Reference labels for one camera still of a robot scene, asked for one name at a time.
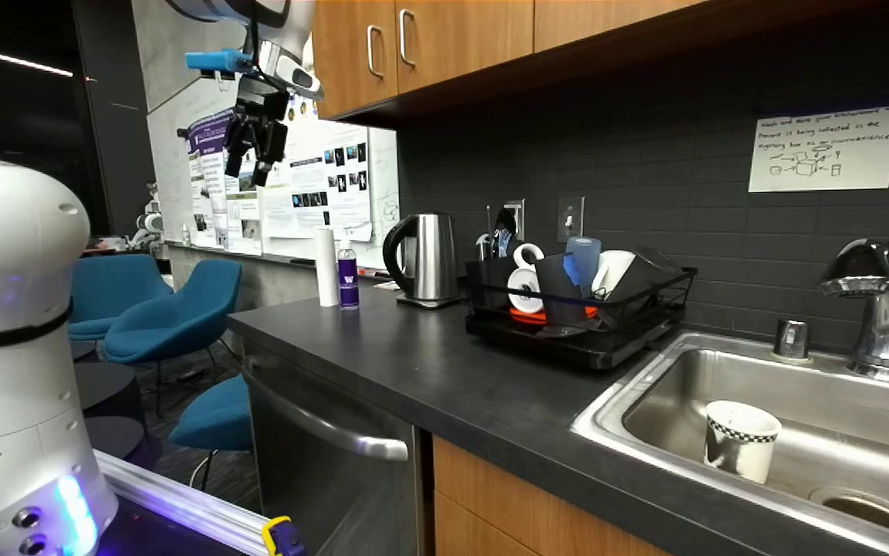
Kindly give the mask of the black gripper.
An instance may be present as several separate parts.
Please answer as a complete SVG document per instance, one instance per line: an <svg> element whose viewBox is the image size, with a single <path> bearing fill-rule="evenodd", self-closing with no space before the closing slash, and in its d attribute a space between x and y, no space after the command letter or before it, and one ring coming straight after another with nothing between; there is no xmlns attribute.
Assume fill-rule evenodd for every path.
<svg viewBox="0 0 889 556"><path fill-rule="evenodd" d="M240 78L234 120L224 129L224 172L237 176L244 155L257 151L252 182L263 185L268 170L284 157L291 97L266 80Z"/></svg>

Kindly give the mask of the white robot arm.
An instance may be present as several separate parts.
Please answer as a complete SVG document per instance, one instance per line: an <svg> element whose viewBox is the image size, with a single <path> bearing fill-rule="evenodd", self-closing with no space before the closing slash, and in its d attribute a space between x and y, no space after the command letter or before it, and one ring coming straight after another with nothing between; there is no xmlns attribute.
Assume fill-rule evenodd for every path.
<svg viewBox="0 0 889 556"><path fill-rule="evenodd" d="M166 5L198 22L247 28L237 49L194 54L187 64L237 80L224 147L266 176L284 157L287 101L321 90L303 62L315 0ZM0 556L92 556L117 516L84 426L69 339L86 241L90 216L69 185L0 161Z"/></svg>

